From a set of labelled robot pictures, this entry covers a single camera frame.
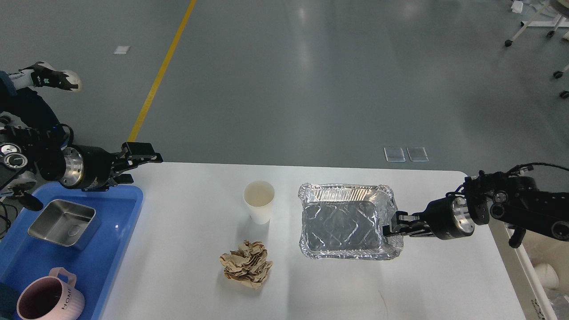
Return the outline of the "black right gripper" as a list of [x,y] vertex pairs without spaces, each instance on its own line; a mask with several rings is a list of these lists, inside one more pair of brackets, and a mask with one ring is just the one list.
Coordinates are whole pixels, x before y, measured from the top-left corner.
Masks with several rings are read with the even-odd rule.
[[441,240],[471,236],[475,223],[469,214],[467,201],[456,195],[440,198],[429,202],[418,215],[396,212],[390,219],[390,225],[382,227],[385,237],[429,237],[429,230]]

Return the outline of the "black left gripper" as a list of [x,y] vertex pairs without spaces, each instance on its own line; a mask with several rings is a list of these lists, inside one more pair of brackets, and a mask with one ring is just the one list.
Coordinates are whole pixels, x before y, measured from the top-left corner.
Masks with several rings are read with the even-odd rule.
[[100,147],[73,144],[62,151],[64,170],[59,184],[69,190],[107,191],[120,184],[132,184],[132,175],[120,174],[148,163],[163,163],[151,143],[125,142],[118,153]]

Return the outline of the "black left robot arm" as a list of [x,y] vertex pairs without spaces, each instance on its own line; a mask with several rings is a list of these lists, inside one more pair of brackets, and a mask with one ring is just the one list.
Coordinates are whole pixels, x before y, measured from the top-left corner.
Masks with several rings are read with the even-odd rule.
[[50,129],[1,128],[1,191],[16,198],[31,211],[44,205],[32,196],[23,176],[39,174],[69,190],[108,191],[110,187],[134,182],[128,171],[143,164],[162,163],[162,155],[150,143],[125,142],[119,152],[74,143],[71,126]]

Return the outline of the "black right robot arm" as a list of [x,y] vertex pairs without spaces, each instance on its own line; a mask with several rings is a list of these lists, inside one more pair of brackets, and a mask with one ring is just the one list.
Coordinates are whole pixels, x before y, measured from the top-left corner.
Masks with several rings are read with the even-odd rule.
[[511,248],[521,246],[527,231],[566,242],[569,196],[539,190],[535,179],[524,175],[537,165],[520,164],[507,172],[481,170],[477,176],[466,177],[455,191],[429,202],[422,212],[397,211],[383,227],[383,235],[458,239],[471,236],[476,225],[494,219],[513,230]]

